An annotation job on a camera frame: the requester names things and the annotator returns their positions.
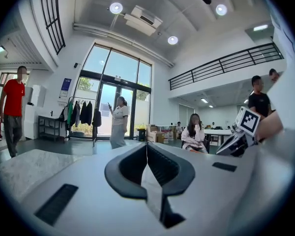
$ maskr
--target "balcony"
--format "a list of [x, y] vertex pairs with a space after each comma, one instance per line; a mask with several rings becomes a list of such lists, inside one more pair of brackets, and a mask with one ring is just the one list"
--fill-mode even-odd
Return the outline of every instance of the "balcony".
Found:
[[170, 90], [245, 67], [283, 58], [274, 43], [252, 47], [210, 61], [169, 79]]

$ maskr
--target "black metal railing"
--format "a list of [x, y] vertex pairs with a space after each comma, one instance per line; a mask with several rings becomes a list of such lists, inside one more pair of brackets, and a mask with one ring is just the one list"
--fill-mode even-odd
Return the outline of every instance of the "black metal railing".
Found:
[[223, 73], [264, 62], [283, 59], [274, 43], [252, 47], [210, 61], [169, 79], [171, 90], [195, 83]]
[[41, 0], [41, 7], [44, 15], [46, 30], [58, 55], [61, 49], [65, 47], [59, 18], [59, 1]]

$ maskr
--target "red t-shirt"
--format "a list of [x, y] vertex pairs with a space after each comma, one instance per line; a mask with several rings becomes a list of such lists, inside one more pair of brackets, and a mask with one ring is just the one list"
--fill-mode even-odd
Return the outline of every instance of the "red t-shirt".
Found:
[[25, 95], [25, 86], [17, 80], [9, 80], [3, 90], [6, 93], [4, 114], [8, 116], [22, 116], [22, 97]]

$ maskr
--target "hair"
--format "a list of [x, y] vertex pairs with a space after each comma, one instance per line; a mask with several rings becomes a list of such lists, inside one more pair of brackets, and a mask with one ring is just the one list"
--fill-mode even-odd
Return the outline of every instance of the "hair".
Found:
[[270, 69], [269, 76], [272, 76], [273, 73], [277, 73], [277, 71], [274, 68]]
[[17, 71], [17, 72], [19, 72], [19, 70], [20, 70], [20, 69], [22, 69], [22, 68], [25, 68], [25, 70], [26, 70], [26, 71], [28, 70], [28, 69], [27, 69], [25, 66], [21, 65], [21, 66], [19, 66], [19, 68], [18, 68], [18, 71]]
[[190, 137], [193, 137], [193, 136], [196, 135], [195, 125], [193, 125], [193, 123], [192, 123], [192, 117], [193, 116], [197, 116], [199, 118], [199, 123], [201, 123], [201, 120], [200, 120], [200, 117], [199, 117], [198, 114], [192, 114], [190, 116], [189, 124], [188, 124], [188, 127], [187, 127]]
[[119, 96], [118, 99], [122, 100], [124, 106], [127, 106], [127, 101], [122, 96]]
[[254, 83], [255, 83], [257, 80], [261, 80], [261, 77], [258, 76], [258, 75], [252, 77], [252, 79], [251, 79], [251, 85], [254, 86]]

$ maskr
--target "black t-shirt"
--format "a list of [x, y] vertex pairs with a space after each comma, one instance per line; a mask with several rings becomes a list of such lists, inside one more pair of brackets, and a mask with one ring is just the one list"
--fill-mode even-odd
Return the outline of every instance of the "black t-shirt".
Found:
[[256, 107], [256, 112], [267, 117], [269, 113], [270, 100], [265, 93], [255, 94], [249, 96], [248, 108]]

